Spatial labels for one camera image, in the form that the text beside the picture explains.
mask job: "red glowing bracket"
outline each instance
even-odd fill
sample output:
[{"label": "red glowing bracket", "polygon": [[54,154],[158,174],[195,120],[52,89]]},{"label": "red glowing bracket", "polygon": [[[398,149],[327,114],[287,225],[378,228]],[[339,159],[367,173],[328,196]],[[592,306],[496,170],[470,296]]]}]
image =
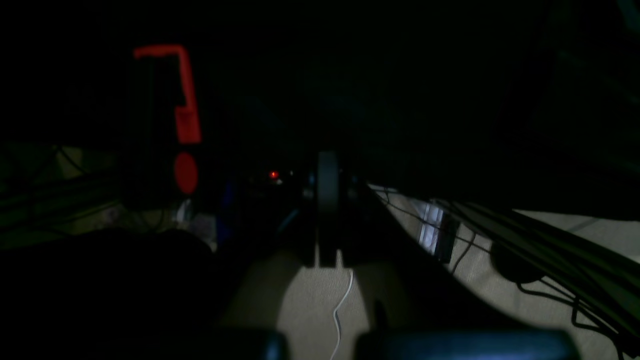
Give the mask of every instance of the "red glowing bracket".
[{"label": "red glowing bracket", "polygon": [[182,45],[150,45],[139,47],[133,51],[133,57],[136,60],[146,56],[154,58],[178,56],[180,61],[180,82],[182,83],[182,93],[186,100],[185,106],[175,107],[175,127],[178,134],[178,142],[181,144],[202,142],[191,62],[186,49]]}]

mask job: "white cable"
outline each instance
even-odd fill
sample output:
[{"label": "white cable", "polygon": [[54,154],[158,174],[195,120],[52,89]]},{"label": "white cable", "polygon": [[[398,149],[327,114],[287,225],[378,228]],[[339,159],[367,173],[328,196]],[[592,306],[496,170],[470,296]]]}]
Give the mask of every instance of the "white cable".
[{"label": "white cable", "polygon": [[335,353],[338,352],[338,348],[340,347],[340,339],[342,338],[342,331],[340,330],[340,320],[338,320],[338,309],[340,309],[340,306],[349,295],[349,292],[351,292],[352,285],[353,285],[353,270],[349,270],[349,287],[347,288],[347,292],[344,293],[342,300],[340,300],[340,302],[338,303],[338,306],[336,306],[335,309],[333,310],[333,322],[335,322],[335,329],[338,331],[338,342],[336,342],[335,349],[333,350],[333,354],[331,354],[331,357],[329,358],[329,360],[333,360]]}]

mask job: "red circular light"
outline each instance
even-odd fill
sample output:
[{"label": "red circular light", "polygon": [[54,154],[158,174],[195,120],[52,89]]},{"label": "red circular light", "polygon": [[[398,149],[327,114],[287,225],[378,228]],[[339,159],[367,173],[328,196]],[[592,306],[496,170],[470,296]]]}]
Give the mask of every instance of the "red circular light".
[{"label": "red circular light", "polygon": [[176,156],[173,164],[173,175],[180,191],[191,195],[198,186],[198,165],[188,152],[181,152]]}]

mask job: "black object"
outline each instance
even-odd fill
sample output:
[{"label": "black object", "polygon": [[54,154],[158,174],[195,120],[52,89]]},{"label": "black object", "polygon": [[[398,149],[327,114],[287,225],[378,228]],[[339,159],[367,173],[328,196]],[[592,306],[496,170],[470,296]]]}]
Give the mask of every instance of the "black object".
[{"label": "black object", "polygon": [[539,281],[545,273],[499,243],[492,243],[491,265],[505,279],[517,284]]},{"label": "black object", "polygon": [[561,331],[373,332],[358,339],[355,359],[578,360]]}]

